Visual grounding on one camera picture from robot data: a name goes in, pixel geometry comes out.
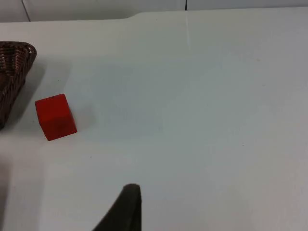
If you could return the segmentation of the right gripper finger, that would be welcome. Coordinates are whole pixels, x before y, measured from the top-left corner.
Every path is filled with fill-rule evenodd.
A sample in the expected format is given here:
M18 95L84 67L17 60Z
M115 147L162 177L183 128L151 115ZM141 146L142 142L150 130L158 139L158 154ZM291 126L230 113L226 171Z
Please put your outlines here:
M138 184L127 184L94 228L95 231L141 231L141 188Z

